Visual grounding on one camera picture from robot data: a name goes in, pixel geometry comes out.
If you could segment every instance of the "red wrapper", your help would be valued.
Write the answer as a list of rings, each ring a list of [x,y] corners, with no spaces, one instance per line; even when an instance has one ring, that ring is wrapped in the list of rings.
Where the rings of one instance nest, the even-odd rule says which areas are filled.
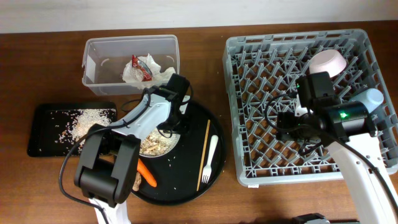
[[[142,79],[142,82],[152,80],[151,75],[149,73],[147,73],[147,71],[145,71],[145,69],[141,65],[139,65],[138,58],[135,55],[132,55],[132,57],[131,57],[131,65],[133,68],[138,68],[139,70],[141,70],[142,73],[144,74],[144,78]]]

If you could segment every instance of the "wooden chopstick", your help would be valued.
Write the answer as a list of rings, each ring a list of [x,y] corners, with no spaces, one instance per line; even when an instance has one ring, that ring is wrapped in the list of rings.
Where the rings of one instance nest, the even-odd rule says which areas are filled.
[[[202,168],[203,168],[203,161],[205,160],[206,146],[207,146],[207,137],[209,136],[209,128],[210,128],[210,120],[207,120],[206,135],[205,135],[205,143],[203,144],[203,152],[201,153],[201,161],[200,161],[200,167],[199,167],[199,178],[198,178],[198,187],[197,187],[197,191],[199,191],[201,170],[202,170]]]

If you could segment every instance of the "wooden table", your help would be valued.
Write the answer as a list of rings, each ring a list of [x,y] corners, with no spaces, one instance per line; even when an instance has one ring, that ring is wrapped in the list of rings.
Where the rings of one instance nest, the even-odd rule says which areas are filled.
[[[137,96],[95,96],[81,84],[85,42],[94,37],[175,34],[180,47],[180,73],[195,89],[195,99],[218,115],[227,142],[231,118],[225,92],[222,55],[228,37],[312,30],[364,29],[395,106],[398,105],[398,21],[186,29],[104,30],[0,35],[0,223],[96,223],[94,210],[64,197],[57,180],[62,157],[26,154],[33,112],[48,102],[112,100],[117,105]],[[175,207],[127,200],[133,223],[270,223],[319,212],[330,220],[356,219],[344,181],[242,187],[236,180],[231,144],[224,172],[202,197]],[[68,192],[78,159],[64,175]],[[398,187],[398,175],[391,176]]]

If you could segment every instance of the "white fork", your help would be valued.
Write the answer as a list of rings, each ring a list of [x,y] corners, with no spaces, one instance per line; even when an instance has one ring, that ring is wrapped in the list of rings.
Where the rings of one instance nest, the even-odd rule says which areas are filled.
[[[201,174],[201,182],[207,184],[210,179],[211,174],[211,161],[213,160],[214,152],[216,151],[216,146],[218,142],[218,136],[213,135],[210,140],[209,155],[207,157],[207,165],[203,168]]]

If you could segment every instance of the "gray dish rack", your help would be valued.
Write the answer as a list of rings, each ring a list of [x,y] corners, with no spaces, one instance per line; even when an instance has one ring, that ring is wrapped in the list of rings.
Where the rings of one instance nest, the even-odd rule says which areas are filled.
[[[267,125],[263,114],[273,96],[295,92],[295,81],[308,74],[310,59],[328,49],[338,50],[347,60],[345,70],[333,79],[336,94],[343,101],[368,88],[383,93],[384,103],[372,112],[372,119],[379,130],[387,171],[390,174],[397,171],[398,119],[365,31],[231,37],[226,42],[223,64],[236,175],[241,185],[257,187],[343,178],[324,148],[300,156],[297,151],[302,144],[276,140],[276,130]],[[277,101],[269,113],[270,119],[275,121],[279,111],[294,111],[295,101],[285,98]]]

